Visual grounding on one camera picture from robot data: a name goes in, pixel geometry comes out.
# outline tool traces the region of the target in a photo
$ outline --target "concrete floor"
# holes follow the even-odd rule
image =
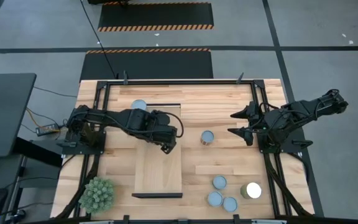
[[[176,2],[174,0],[142,2]],[[262,0],[210,0],[214,30],[99,33],[105,47],[248,45],[272,46]],[[270,0],[282,46],[358,45],[358,0]],[[97,26],[101,6],[85,8]],[[98,47],[79,0],[4,0],[0,49]],[[274,51],[213,50],[215,78],[282,78]],[[295,99],[308,100],[337,88],[349,102],[345,113],[305,126],[318,192],[326,217],[358,218],[358,51],[284,52]],[[37,87],[75,95],[85,57],[80,53],[0,54],[0,73],[33,72]],[[58,123],[75,98],[34,90],[29,108]],[[37,118],[40,124],[49,120]],[[23,124],[35,129],[25,115]],[[21,128],[19,136],[37,137]],[[49,202],[53,189],[26,189],[21,204]],[[28,220],[45,220],[50,207],[32,208]]]

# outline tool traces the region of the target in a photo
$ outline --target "wooden tabletop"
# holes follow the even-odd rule
[[[264,81],[268,102],[275,106],[284,105],[286,101],[280,80]],[[92,107],[96,83],[97,80],[81,82],[76,107]],[[103,95],[102,92],[99,105],[102,105]],[[233,214],[239,214],[241,218],[273,218],[264,159],[256,138],[253,146],[246,146],[243,139],[227,131],[227,128],[247,126],[246,120],[230,118],[230,114],[243,110],[252,101],[249,85],[112,86],[108,110],[130,108],[131,103],[138,99],[147,103],[180,103],[180,117],[185,126],[185,134],[180,139],[183,198],[133,197],[137,141],[117,128],[108,127],[98,176],[113,181],[115,199],[112,209],[92,215],[93,220],[122,220],[124,215],[130,215],[131,220],[232,219]],[[205,130],[212,131],[215,136],[209,146],[200,143],[201,133]],[[302,163],[287,154],[282,154],[281,159],[287,187],[302,206],[313,213]],[[62,169],[51,217],[62,211],[77,190],[82,162],[83,156],[76,156]],[[227,187],[221,191],[224,197],[237,199],[239,206],[234,213],[208,205],[206,198],[215,190],[212,179],[216,175],[227,179]],[[241,196],[240,187],[249,182],[260,184],[260,198],[244,199]],[[284,214],[277,186],[276,191],[280,211]]]

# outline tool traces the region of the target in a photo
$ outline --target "orange striped tape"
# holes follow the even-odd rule
[[[107,5],[115,5],[119,4],[119,2],[107,2],[104,3],[104,6]],[[152,5],[152,4],[210,4],[210,2],[153,2],[153,3],[128,3],[128,5]]]
[[[209,30],[213,29],[212,24],[196,25],[159,25],[159,26],[119,26],[99,27],[99,32],[122,32],[122,31],[152,31],[152,30]]]
[[[104,53],[146,53],[146,52],[195,52],[195,51],[211,51],[210,49],[121,49],[121,50],[105,50]],[[86,54],[103,53],[103,50],[89,50]]]

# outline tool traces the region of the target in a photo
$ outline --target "succulent plant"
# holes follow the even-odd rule
[[[112,207],[114,189],[110,180],[95,177],[85,186],[81,196],[80,207],[87,213],[100,213]]]

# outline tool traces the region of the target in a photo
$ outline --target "black mat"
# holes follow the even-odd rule
[[[123,79],[124,70],[129,79],[213,78],[209,49],[158,48],[128,51],[106,49],[106,55],[115,73],[119,73],[119,79]],[[114,76],[103,51],[91,50],[86,53],[81,80],[100,79],[114,79]]]
[[[117,2],[102,7],[100,32],[212,29],[212,7],[207,2],[134,3],[127,9]]]

